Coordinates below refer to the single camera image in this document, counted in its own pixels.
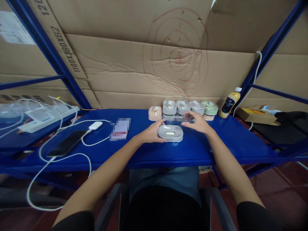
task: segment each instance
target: small cardboard box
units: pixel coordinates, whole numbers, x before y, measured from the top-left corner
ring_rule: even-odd
[[[236,110],[236,114],[246,122],[253,122],[259,124],[269,124],[269,125],[280,125],[279,122],[276,121],[276,117],[266,111],[262,110],[254,110],[248,108],[239,108]]]

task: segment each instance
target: gray soap dish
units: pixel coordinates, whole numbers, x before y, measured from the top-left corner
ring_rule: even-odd
[[[177,125],[162,125],[158,129],[158,136],[168,142],[180,142],[183,139],[183,130]]]

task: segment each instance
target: plastic bottle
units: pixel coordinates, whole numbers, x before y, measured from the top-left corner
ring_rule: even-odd
[[[234,107],[234,105],[236,104],[236,102],[240,99],[241,97],[241,92],[242,88],[235,88],[234,92],[231,92],[228,95],[228,98],[226,99],[224,105],[222,106],[221,110],[219,111],[218,115],[221,118],[227,118],[228,115],[230,114],[232,108]]]

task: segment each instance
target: black smartphone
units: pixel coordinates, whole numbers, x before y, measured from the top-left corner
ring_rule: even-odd
[[[47,157],[62,157],[70,152],[70,150],[78,143],[81,137],[87,131],[74,131],[65,140],[63,140],[58,147],[47,154]]]

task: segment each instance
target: chair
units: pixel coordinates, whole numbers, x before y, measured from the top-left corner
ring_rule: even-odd
[[[107,229],[111,215],[116,205],[116,201],[120,196],[120,217],[119,217],[119,231],[122,231],[125,217],[129,207],[129,190],[127,184],[115,184],[106,204],[101,210],[97,221],[95,222],[95,231],[104,231]],[[211,230],[211,209],[212,201],[216,207],[221,226],[224,231],[236,231],[234,222],[230,213],[224,203],[222,196],[217,188],[200,189],[201,206],[204,216],[208,224],[208,230]]]

